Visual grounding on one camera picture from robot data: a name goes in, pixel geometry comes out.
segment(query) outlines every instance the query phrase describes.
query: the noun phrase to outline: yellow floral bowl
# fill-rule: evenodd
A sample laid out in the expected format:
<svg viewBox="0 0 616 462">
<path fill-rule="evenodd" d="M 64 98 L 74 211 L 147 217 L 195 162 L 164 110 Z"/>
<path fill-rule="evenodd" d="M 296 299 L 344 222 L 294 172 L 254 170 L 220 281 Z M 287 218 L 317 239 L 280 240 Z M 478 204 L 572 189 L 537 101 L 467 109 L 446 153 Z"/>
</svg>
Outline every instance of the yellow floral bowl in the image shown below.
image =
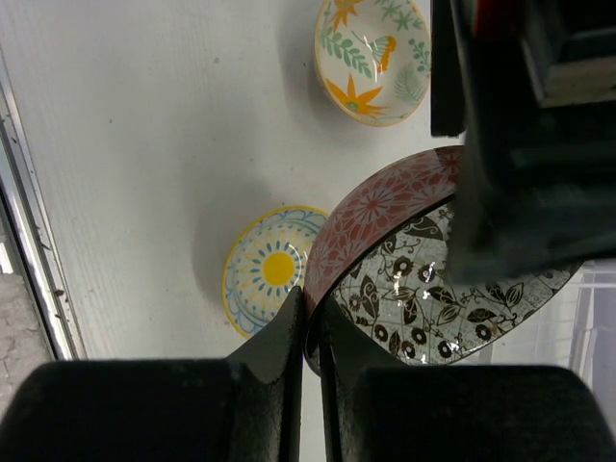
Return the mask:
<svg viewBox="0 0 616 462">
<path fill-rule="evenodd" d="M 430 35 L 410 0 L 325 0 L 317 74 L 349 116 L 382 127 L 409 117 L 430 80 Z"/>
</svg>

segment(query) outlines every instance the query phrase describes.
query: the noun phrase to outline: sun pattern plate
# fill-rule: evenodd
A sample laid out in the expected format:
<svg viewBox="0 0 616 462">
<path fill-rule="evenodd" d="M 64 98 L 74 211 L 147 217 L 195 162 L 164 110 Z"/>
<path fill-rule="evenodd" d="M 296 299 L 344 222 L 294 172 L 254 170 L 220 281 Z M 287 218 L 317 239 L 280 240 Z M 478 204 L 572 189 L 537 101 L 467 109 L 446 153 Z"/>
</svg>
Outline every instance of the sun pattern plate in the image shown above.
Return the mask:
<svg viewBox="0 0 616 462">
<path fill-rule="evenodd" d="M 310 248 L 327 214 L 285 207 L 253 222 L 231 247 L 222 274 L 222 304 L 245 337 L 278 312 L 293 286 L 303 282 Z"/>
</svg>

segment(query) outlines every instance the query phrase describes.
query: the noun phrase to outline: gold rim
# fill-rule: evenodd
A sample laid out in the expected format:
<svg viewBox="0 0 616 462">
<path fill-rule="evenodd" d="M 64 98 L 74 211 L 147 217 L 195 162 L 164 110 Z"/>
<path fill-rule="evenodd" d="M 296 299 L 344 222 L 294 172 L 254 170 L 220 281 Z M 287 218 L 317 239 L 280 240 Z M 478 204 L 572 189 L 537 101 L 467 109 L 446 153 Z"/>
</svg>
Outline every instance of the gold rim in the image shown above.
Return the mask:
<svg viewBox="0 0 616 462">
<path fill-rule="evenodd" d="M 340 101 L 338 101 L 338 99 L 336 99 L 336 97 L 331 93 L 331 91 L 329 90 L 329 88 L 327 87 L 327 85 L 323 82 L 323 71 L 321 69 L 321 49 L 319 48 L 319 23 L 321 22 L 321 17 L 323 15 L 323 11 L 325 10 L 325 7 L 327 6 L 327 4 L 333 0 L 325 0 L 322 5 L 321 8 L 319 9 L 319 14 L 317 15 L 317 24 L 315 24 L 315 64 L 317 65 L 317 72 L 319 74 L 319 81 L 321 83 L 321 86 L 325 89 L 325 91 L 327 91 L 327 95 L 329 96 L 329 98 L 336 104 L 336 106 L 338 106 L 341 110 L 343 110 L 345 112 L 345 114 L 347 114 L 349 117 L 351 117 L 353 120 L 357 120 L 359 123 L 363 123 L 364 125 L 368 125 L 369 127 L 391 127 L 392 125 L 396 125 L 397 123 L 401 123 L 404 120 L 406 120 L 408 117 L 410 117 L 412 114 L 415 113 L 415 111 L 417 111 L 419 109 L 419 107 L 422 105 L 422 103 L 424 102 L 424 98 L 425 98 L 425 94 L 427 93 L 427 89 L 430 88 L 430 82 L 432 80 L 431 78 L 431 72 L 430 72 L 430 78 L 427 79 L 427 85 L 425 86 L 425 90 L 422 93 L 422 97 L 420 98 L 419 102 L 417 103 L 417 106 L 415 106 L 415 108 L 413 108 L 413 110 L 408 113 L 407 115 L 405 115 L 403 118 L 397 118 L 392 120 L 391 122 L 387 122 L 387 123 L 375 123 L 375 122 L 370 122 L 369 120 L 364 120 L 362 118 L 359 118 L 357 116 L 356 113 L 354 113 L 353 111 L 350 111 L 344 104 L 342 104 Z M 415 7 L 417 9 L 417 13 L 419 14 L 420 18 L 423 21 L 423 24 L 425 24 L 425 29 L 427 30 L 427 22 L 425 22 L 425 18 L 424 15 L 422 14 L 422 10 L 415 5 L 415 2 L 413 2 L 412 0 L 406 0 L 406 4 L 409 5 L 411 8 Z M 428 31 L 427 34 L 427 42 L 430 45 L 430 55 L 432 55 L 432 37 Z"/>
<path fill-rule="evenodd" d="M 248 234 L 250 232 L 250 230 L 252 230 L 252 228 L 254 228 L 257 224 L 259 224 L 264 219 L 266 219 L 268 217 L 271 217 L 272 215 L 279 214 L 280 212 L 287 211 L 287 210 L 304 210 L 304 211 L 308 211 L 308 212 L 314 212 L 314 213 L 317 213 L 317 214 L 321 214 L 325 218 L 329 217 L 329 214 L 327 214 L 323 210 L 317 209 L 315 207 L 305 206 L 305 205 L 291 205 L 291 206 L 280 207 L 278 209 L 271 210 L 271 211 L 267 212 L 266 214 L 261 215 L 260 217 L 258 217 L 254 221 L 252 221 L 246 227 L 246 229 L 244 231 L 242 231 L 242 233 L 240 234 L 240 236 L 238 236 L 238 238 L 235 240 L 233 245 L 231 245 L 231 249 L 227 253 L 227 257 L 224 259 L 224 267 L 222 269 L 222 281 L 220 283 L 220 295 L 222 297 L 222 307 L 224 308 L 224 313 L 227 315 L 227 318 L 229 319 L 229 322 L 231 322 L 231 325 L 233 325 L 235 330 L 237 330 L 246 339 L 249 339 L 253 334 L 248 334 L 248 333 L 244 332 L 242 330 L 242 328 L 235 322 L 235 320 L 233 319 L 233 315 L 231 314 L 231 310 L 229 309 L 229 303 L 227 302 L 227 297 L 225 296 L 225 292 L 226 291 L 224 290 L 224 281 L 226 280 L 226 277 L 227 277 L 227 272 L 228 272 L 228 268 L 229 268 L 229 260 L 231 259 L 231 256 L 233 255 L 233 253 L 238 248 L 238 245 L 240 245 L 240 241 L 245 237 L 246 234 Z"/>
</svg>

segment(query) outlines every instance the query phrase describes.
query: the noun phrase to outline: butterfly design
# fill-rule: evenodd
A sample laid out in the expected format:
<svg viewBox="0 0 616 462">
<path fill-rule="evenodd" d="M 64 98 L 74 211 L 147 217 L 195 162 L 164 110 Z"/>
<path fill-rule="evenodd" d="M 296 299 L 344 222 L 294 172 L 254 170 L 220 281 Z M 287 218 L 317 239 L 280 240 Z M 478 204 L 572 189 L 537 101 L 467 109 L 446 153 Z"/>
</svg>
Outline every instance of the butterfly design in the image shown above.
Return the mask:
<svg viewBox="0 0 616 462">
<path fill-rule="evenodd" d="M 385 36 L 377 38 L 373 41 L 368 41 L 366 36 L 363 38 L 358 37 L 354 32 L 353 35 L 356 39 L 363 42 L 369 49 L 374 58 L 374 61 L 378 64 L 377 71 L 382 74 L 387 70 L 389 66 L 389 59 L 394 50 L 396 50 L 396 39 L 392 36 Z"/>
</svg>

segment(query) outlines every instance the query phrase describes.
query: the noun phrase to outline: bowl rim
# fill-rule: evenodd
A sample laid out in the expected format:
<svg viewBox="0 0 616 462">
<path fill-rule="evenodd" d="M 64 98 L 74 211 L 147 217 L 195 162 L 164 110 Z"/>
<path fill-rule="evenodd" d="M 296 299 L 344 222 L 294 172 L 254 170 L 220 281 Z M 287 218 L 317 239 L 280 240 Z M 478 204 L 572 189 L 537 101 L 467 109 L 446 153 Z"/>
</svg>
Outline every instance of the bowl rim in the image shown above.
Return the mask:
<svg viewBox="0 0 616 462">
<path fill-rule="evenodd" d="M 409 217 L 408 219 L 406 219 L 404 221 L 404 223 L 401 223 L 399 226 L 397 226 L 395 228 L 392 228 L 390 231 L 385 233 L 377 242 L 375 242 L 373 245 L 371 245 L 364 253 L 362 253 L 357 259 L 355 259 L 353 261 L 353 263 L 340 275 L 340 277 L 338 279 L 336 279 L 334 284 L 332 284 L 332 286 L 328 289 L 328 291 L 325 293 L 325 295 L 321 299 L 321 302 L 315 307 L 315 311 L 313 312 L 313 316 L 311 316 L 310 320 L 308 320 L 308 326 L 306 328 L 306 333 L 305 333 L 306 339 L 305 339 L 305 342 L 304 342 L 304 358 L 306 360 L 306 363 L 310 367 L 310 369 L 316 375 L 321 375 L 321 371 L 319 371 L 319 368 L 317 367 L 317 364 L 319 363 L 320 358 L 315 360 L 315 354 L 313 354 L 313 353 L 316 353 L 320 346 L 319 346 L 319 338 L 318 338 L 319 334 L 315 330 L 315 328 L 314 328 L 315 326 L 313 326 L 312 323 L 313 323 L 313 321 L 316 321 L 316 318 L 318 317 L 318 311 L 322 310 L 323 305 L 325 304 L 325 302 L 330 297 L 332 297 L 332 294 L 336 290 L 336 288 L 352 272 L 352 270 L 355 269 L 355 267 L 357 266 L 358 263 L 364 261 L 364 259 L 366 258 L 366 256 L 370 252 L 372 252 L 375 248 L 377 248 L 380 245 L 382 245 L 385 241 L 387 241 L 393 235 L 395 235 L 398 232 L 400 232 L 400 230 L 402 228 L 404 228 L 406 225 L 408 225 L 409 221 L 411 221 L 411 220 L 413 220 L 413 219 L 415 219 L 415 218 L 417 218 L 419 216 L 424 217 L 425 215 L 427 215 L 427 214 L 429 214 L 431 212 L 434 212 L 436 209 L 438 209 L 440 207 L 443 207 L 443 206 L 453 202 L 455 200 L 455 197 L 456 197 L 456 193 L 455 192 L 452 192 L 451 194 L 448 194 L 447 196 L 445 196 L 442 199 L 440 199 L 437 203 L 432 204 L 432 205 L 422 209 L 417 214 L 415 214 L 412 217 Z M 568 264 L 567 265 L 567 270 L 570 272 L 570 275 L 567 278 L 567 280 L 563 283 L 563 285 L 560 286 L 560 288 L 556 292 L 552 292 L 552 295 L 550 295 L 548 298 L 546 298 L 546 300 L 540 306 L 536 307 L 534 309 L 534 311 L 530 312 L 530 315 L 527 318 L 524 318 L 523 320 L 521 320 L 519 324 L 517 324 L 516 326 L 512 327 L 511 329 L 509 329 L 504 334 L 501 334 L 499 337 L 492 338 L 488 342 L 484 343 L 482 346 L 478 347 L 475 351 L 472 351 L 472 352 L 470 352 L 470 353 L 468 353 L 468 354 L 466 354 L 464 356 L 456 358 L 455 360 L 450 361 L 450 362 L 448 362 L 446 364 L 438 365 L 438 364 L 435 364 L 435 363 L 431 363 L 431 364 L 427 364 L 427 366 L 428 367 L 439 367 L 439 366 L 447 366 L 447 367 L 449 367 L 452 364 L 458 363 L 458 362 L 468 358 L 469 356 L 471 356 L 475 352 L 477 352 L 477 351 L 479 351 L 481 349 L 484 349 L 485 347 L 493 344 L 495 341 L 501 340 L 503 337 L 507 336 L 513 330 L 515 330 L 516 327 L 519 327 L 521 324 L 523 324 L 526 321 L 528 321 L 528 319 L 532 318 L 539 311 L 541 311 L 541 309 L 543 307 L 545 307 L 548 303 L 550 303 L 560 293 L 560 291 L 562 291 L 565 288 L 565 286 L 571 282 L 571 280 L 578 273 L 578 271 L 582 267 L 582 265 L 583 265 L 583 262 Z M 550 268 L 550 269 L 547 269 L 547 270 L 557 270 L 557 269 L 556 268 Z M 401 361 L 399 358 L 396 358 L 396 359 L 401 363 L 401 365 L 404 365 L 406 367 L 417 367 L 417 366 L 413 366 L 413 365 L 407 364 L 404 361 Z"/>
<path fill-rule="evenodd" d="M 224 258 L 224 264 L 223 264 L 223 267 L 222 267 L 222 277 L 221 277 L 221 281 L 220 281 L 220 297 L 222 299 L 222 309 L 224 310 L 224 314 L 226 315 L 226 317 L 229 319 L 229 322 L 231 322 L 231 325 L 233 326 L 233 328 L 240 335 L 242 335 L 242 337 L 244 337 L 245 339 L 251 338 L 254 334 L 248 334 L 247 332 L 244 332 L 244 330 L 241 329 L 240 326 L 232 318 L 231 310 L 229 309 L 229 302 L 227 301 L 227 297 L 225 295 L 226 294 L 225 281 L 226 281 L 227 274 L 228 274 L 228 271 L 229 271 L 228 262 L 231 259 L 231 256 L 233 255 L 233 253 L 239 247 L 240 242 L 242 241 L 242 239 L 252 230 L 252 228 L 257 226 L 264 219 L 271 217 L 272 215 L 279 214 L 280 212 L 285 212 L 285 211 L 289 211 L 289 210 L 303 210 L 303 211 L 314 212 L 316 214 L 324 216 L 325 219 L 327 219 L 329 217 L 329 214 L 326 213 L 324 210 L 318 209 L 316 207 L 310 207 L 308 205 L 287 205 L 287 206 L 284 206 L 284 207 L 278 207 L 277 209 L 270 210 L 266 214 L 263 214 L 260 217 L 258 217 L 257 219 L 253 220 L 244 229 L 244 231 L 242 231 L 242 233 L 240 233 L 240 235 L 236 238 L 236 240 L 231 245 L 231 248 L 227 252 L 226 257 Z"/>
<path fill-rule="evenodd" d="M 432 54 L 432 35 L 430 31 L 428 31 L 427 29 L 427 23 L 425 22 L 425 18 L 424 18 L 424 15 L 422 14 L 422 10 L 420 9 L 420 7 L 418 7 L 415 4 L 413 0 L 403 0 L 403 1 L 409 7 L 412 8 L 414 6 L 417 9 L 417 14 L 422 19 L 423 24 L 425 24 L 425 30 L 427 31 L 427 42 L 430 45 L 430 55 L 431 55 Z M 353 111 L 350 111 L 344 104 L 342 104 L 340 101 L 338 101 L 338 99 L 336 99 L 336 97 L 332 94 L 330 89 L 327 87 L 327 85 L 323 81 L 323 79 L 325 79 L 325 74 L 323 73 L 322 68 L 321 68 L 321 59 L 320 59 L 321 52 L 319 49 L 318 31 L 319 31 L 319 23 L 321 22 L 323 11 L 325 10 L 325 7 L 330 2 L 334 2 L 334 0 L 323 0 L 323 3 L 321 4 L 321 7 L 319 8 L 319 13 L 317 14 L 317 21 L 315 23 L 315 34 L 314 34 L 315 66 L 317 67 L 317 73 L 319 74 L 319 80 L 321 81 L 321 86 L 325 89 L 325 91 L 327 91 L 327 96 L 329 96 L 329 98 L 336 104 L 336 106 L 338 106 L 343 112 L 345 112 L 345 114 L 347 114 L 353 120 L 357 120 L 358 122 L 363 123 L 364 125 L 367 125 L 369 127 L 375 127 L 375 128 L 391 127 L 392 125 L 397 125 L 403 122 L 408 117 L 410 117 L 412 114 L 414 114 L 420 108 L 420 106 L 422 106 L 422 103 L 425 100 L 425 95 L 427 94 L 427 91 L 430 88 L 432 76 L 430 75 L 430 77 L 427 79 L 427 85 L 425 86 L 425 89 L 423 90 L 422 97 L 417 103 L 417 106 L 415 106 L 415 108 L 413 108 L 411 112 L 409 112 L 407 115 L 405 115 L 402 118 L 395 118 L 394 120 L 390 120 L 385 123 L 376 123 L 376 122 L 370 122 L 369 119 L 360 118 L 356 113 L 354 113 Z"/>
<path fill-rule="evenodd" d="M 381 244 L 383 244 L 385 241 L 387 241 L 392 235 L 397 234 L 402 228 L 404 228 L 406 225 L 408 225 L 409 221 L 419 217 L 419 216 L 424 216 L 429 214 L 430 212 L 435 211 L 436 209 L 438 209 L 439 207 L 443 207 L 444 205 L 447 205 L 448 203 L 452 202 L 455 198 L 455 192 L 452 192 L 450 194 L 447 194 L 446 196 L 444 196 L 443 198 L 439 199 L 438 201 L 436 201 L 435 203 L 425 207 L 424 209 L 421 209 L 417 214 L 412 215 L 411 217 L 408 217 L 407 219 L 405 219 L 401 224 L 399 224 L 398 226 L 391 228 L 389 231 L 387 231 L 386 233 L 384 233 L 380 238 L 378 238 L 377 241 L 374 242 L 373 245 L 370 245 L 361 255 L 359 255 L 355 260 L 353 260 L 353 263 L 350 264 L 341 274 L 338 278 L 336 278 L 336 280 L 333 282 L 333 284 L 329 287 L 329 289 L 327 289 L 327 291 L 323 294 L 323 297 L 321 299 L 321 301 L 315 306 L 314 311 L 312 312 L 312 314 L 310 315 L 310 318 L 307 320 L 307 325 L 306 325 L 306 331 L 305 331 L 305 341 L 304 341 L 304 357 L 306 359 L 306 363 L 308 363 L 308 366 L 310 367 L 310 369 L 316 374 L 316 375 L 321 375 L 321 372 L 317 370 L 316 368 L 316 361 L 314 359 L 314 354 L 317 351 L 317 348 L 319 347 L 319 333 L 317 332 L 317 330 L 315 329 L 315 322 L 317 322 L 317 318 L 319 317 L 319 312 L 322 310 L 323 305 L 325 304 L 325 302 L 331 297 L 331 295 L 333 294 L 333 292 L 336 290 L 336 288 L 340 285 L 341 282 L 343 282 L 343 280 L 348 276 L 348 274 L 353 271 L 355 269 L 355 266 L 363 261 L 366 256 L 372 252 L 376 247 L 380 246 Z"/>
</svg>

